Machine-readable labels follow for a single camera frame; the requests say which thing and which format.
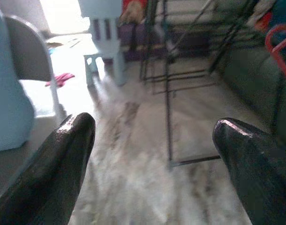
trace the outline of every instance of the blue object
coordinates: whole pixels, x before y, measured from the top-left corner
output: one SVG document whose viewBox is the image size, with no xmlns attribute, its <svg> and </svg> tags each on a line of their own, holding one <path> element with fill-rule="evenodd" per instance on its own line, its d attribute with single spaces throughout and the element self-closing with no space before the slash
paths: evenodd
<svg viewBox="0 0 286 225">
<path fill-rule="evenodd" d="M 0 13 L 0 151 L 20 147 L 29 137 L 33 122 L 34 110 L 18 82 Z"/>
<path fill-rule="evenodd" d="M 125 60 L 120 48 L 121 40 L 117 35 L 117 19 L 122 13 L 122 0 L 79 0 L 79 5 L 81 15 L 90 19 L 88 31 L 92 36 L 82 40 L 85 45 L 80 49 L 84 56 L 87 85 L 93 84 L 92 72 L 98 72 L 96 59 L 99 57 L 113 59 L 115 83 L 118 86 L 124 85 L 127 81 L 124 74 Z M 94 21 L 98 21 L 98 29 L 95 29 Z"/>
<path fill-rule="evenodd" d="M 286 23 L 286 0 L 277 0 L 272 9 L 272 19 L 270 21 L 270 27 L 274 27 L 278 24 Z M 280 43 L 286 38 L 286 33 L 279 33 L 275 35 L 277 42 Z"/>
</svg>

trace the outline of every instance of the chair backrest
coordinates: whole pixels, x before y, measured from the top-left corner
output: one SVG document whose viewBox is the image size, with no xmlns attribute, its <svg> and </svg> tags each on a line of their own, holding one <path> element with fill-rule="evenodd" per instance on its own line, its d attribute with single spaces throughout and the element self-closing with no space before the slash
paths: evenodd
<svg viewBox="0 0 286 225">
<path fill-rule="evenodd" d="M 39 31 L 17 16 L 5 16 L 5 20 L 18 79 L 51 80 L 51 59 Z"/>
<path fill-rule="evenodd" d="M 122 0 L 78 0 L 81 16 L 89 17 L 92 38 L 103 41 L 109 33 L 110 40 L 117 39 L 117 19 L 122 13 Z"/>
<path fill-rule="evenodd" d="M 81 16 L 91 19 L 113 19 L 122 13 L 122 0 L 78 0 Z"/>
</svg>

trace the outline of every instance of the marble-pattern floor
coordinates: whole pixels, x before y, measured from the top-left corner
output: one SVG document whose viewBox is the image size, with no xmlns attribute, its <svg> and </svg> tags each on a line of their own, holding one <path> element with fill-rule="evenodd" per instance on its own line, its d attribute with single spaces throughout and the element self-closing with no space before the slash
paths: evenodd
<svg viewBox="0 0 286 225">
<path fill-rule="evenodd" d="M 88 112 L 96 120 L 95 145 L 69 225 L 92 224 L 250 224 L 222 160 L 167 168 L 164 95 L 139 82 L 139 63 L 127 64 L 128 82 L 117 87 L 111 68 L 87 88 L 81 57 L 71 57 L 56 73 L 75 78 L 58 90 L 70 113 Z M 172 71 L 206 67 L 207 60 L 180 60 Z M 161 62 L 155 63 L 160 74 Z M 203 84 L 216 78 L 185 83 Z M 180 91 L 173 103 L 175 158 L 217 154 L 215 122 L 234 117 L 265 129 L 264 123 L 223 82 Z"/>
</svg>

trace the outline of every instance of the red handle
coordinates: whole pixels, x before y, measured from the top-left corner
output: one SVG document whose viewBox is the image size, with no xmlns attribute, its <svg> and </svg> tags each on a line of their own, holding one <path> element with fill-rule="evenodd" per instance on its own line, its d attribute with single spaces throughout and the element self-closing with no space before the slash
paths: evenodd
<svg viewBox="0 0 286 225">
<path fill-rule="evenodd" d="M 277 61 L 278 66 L 286 76 L 286 63 L 284 62 L 282 56 L 279 53 L 283 48 L 286 47 L 286 38 L 275 47 L 271 44 L 271 38 L 276 32 L 279 31 L 286 31 L 286 24 L 277 25 L 268 32 L 265 37 L 265 46 L 271 53 L 272 57 Z"/>
</svg>

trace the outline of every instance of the wall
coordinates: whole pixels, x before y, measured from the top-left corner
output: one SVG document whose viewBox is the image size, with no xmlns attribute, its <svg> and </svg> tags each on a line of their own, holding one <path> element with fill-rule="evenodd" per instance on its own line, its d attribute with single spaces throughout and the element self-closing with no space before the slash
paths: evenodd
<svg viewBox="0 0 286 225">
<path fill-rule="evenodd" d="M 16 15 L 30 22 L 43 33 L 49 33 L 40 0 L 0 0 L 0 9 L 4 14 Z"/>
</svg>

